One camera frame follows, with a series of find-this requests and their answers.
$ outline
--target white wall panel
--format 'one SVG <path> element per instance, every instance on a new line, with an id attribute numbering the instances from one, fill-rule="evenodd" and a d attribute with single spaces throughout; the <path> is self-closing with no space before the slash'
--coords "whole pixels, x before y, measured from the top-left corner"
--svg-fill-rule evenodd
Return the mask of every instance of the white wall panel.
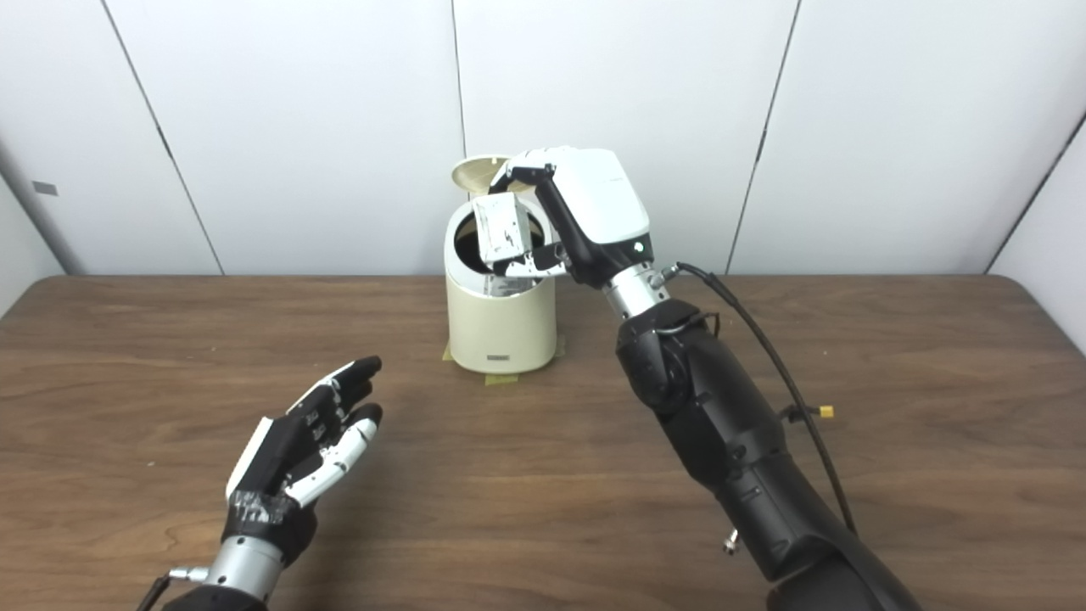
<path id="1" fill-rule="evenodd" d="M 0 2 L 0 162 L 72 270 L 219 272 L 99 2 Z"/>
<path id="2" fill-rule="evenodd" d="M 975 272 L 1086 109 L 1086 2 L 799 10 L 732 272 Z"/>
<path id="3" fill-rule="evenodd" d="M 1018 280 L 1086 353 L 1086 130 L 1037 194 L 993 273 Z"/>
<path id="4" fill-rule="evenodd" d="M 454 4 L 468 154 L 614 149 L 657 257 L 723 270 L 795 2 Z"/>
<path id="5" fill-rule="evenodd" d="M 227 272 L 442 268 L 449 2 L 108 3 Z"/>
<path id="6" fill-rule="evenodd" d="M 0 317 L 31 283 L 63 272 L 8 183 L 0 179 Z"/>

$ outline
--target screw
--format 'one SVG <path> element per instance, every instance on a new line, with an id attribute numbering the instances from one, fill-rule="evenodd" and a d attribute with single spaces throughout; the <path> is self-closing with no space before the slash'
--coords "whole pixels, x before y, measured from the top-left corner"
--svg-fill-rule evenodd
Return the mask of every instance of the screw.
<path id="1" fill-rule="evenodd" d="M 740 545 L 742 545 L 740 542 L 740 532 L 732 529 L 732 534 L 728 535 L 728 538 L 724 539 L 724 551 L 728 552 L 728 556 L 735 556 L 740 552 Z"/>

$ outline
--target silver metal connector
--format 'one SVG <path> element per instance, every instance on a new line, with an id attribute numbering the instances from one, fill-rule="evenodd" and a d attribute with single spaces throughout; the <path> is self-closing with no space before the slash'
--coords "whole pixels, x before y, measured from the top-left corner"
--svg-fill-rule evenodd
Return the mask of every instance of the silver metal connector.
<path id="1" fill-rule="evenodd" d="M 728 538 L 724 539 L 724 551 L 728 552 L 728 556 L 735 556 L 740 552 L 740 547 L 742 545 L 743 543 L 740 540 L 740 532 L 732 529 L 732 534 L 728 535 Z"/>
<path id="2" fill-rule="evenodd" d="M 668 283 L 668 281 L 679 275 L 679 266 L 671 265 L 670 267 L 665 267 L 660 271 L 648 279 L 648 285 L 654 290 L 660 288 L 661 285 Z"/>
<path id="3" fill-rule="evenodd" d="M 169 578 L 180 582 L 203 583 L 207 580 L 207 567 L 174 567 L 169 570 Z"/>

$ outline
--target wooden table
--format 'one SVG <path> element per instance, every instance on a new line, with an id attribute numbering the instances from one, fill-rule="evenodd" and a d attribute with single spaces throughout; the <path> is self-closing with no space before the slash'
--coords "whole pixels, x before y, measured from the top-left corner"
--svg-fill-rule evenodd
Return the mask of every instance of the wooden table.
<path id="1" fill-rule="evenodd" d="M 1086 361 L 999 277 L 734 277 L 823 421 L 862 537 L 929 610 L 1086 604 Z M 741 322 L 722 336 L 775 406 Z M 3 608 L 134 608 L 207 563 L 257 419 L 378 354 L 375 446 L 275 611 L 763 609 L 723 512 L 627 386 L 602 295 L 516 384 L 441 360 L 435 277 L 59 277 L 0 321 Z M 823 493 L 801 427 L 793 453 Z"/>

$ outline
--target robotic arm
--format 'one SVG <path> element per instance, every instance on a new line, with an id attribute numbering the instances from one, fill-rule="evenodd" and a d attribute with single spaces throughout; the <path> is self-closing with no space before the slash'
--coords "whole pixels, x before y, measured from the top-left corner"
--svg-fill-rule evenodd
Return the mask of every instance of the robotic arm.
<path id="1" fill-rule="evenodd" d="M 514 181 L 535 188 L 560 242 L 501 257 L 504 252 L 488 244 L 515 230 L 496 212 L 516 203 L 505 192 Z M 502 165 L 490 194 L 477 202 L 477 214 L 491 214 L 478 218 L 491 238 L 480 239 L 480 251 L 496 273 L 568 270 L 603 290 L 623 321 L 616 354 L 634 394 L 775 584 L 770 611 L 920 609 L 800 473 L 779 415 L 709 331 L 707 315 L 670 297 L 664 283 L 678 267 L 664 273 L 653 268 L 648 215 L 614 152 L 561 147 L 521 153 Z"/>
<path id="2" fill-rule="evenodd" d="M 381 408 L 363 405 L 381 360 L 352 361 L 326 375 L 275 420 L 262 419 L 226 485 L 227 519 L 211 567 L 176 568 L 152 585 L 149 611 L 171 581 L 200 585 L 163 611 L 267 611 L 279 574 L 313 542 L 314 506 L 362 457 Z"/>

